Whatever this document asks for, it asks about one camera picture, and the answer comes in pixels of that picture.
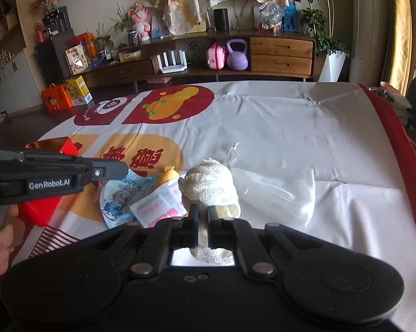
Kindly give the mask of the person's left hand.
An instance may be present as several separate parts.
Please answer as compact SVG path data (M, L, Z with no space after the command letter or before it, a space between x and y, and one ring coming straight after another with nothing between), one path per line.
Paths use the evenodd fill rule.
M0 275L9 268L9 256L12 250L24 240L25 223L18 215L18 205L10 205L0 228Z

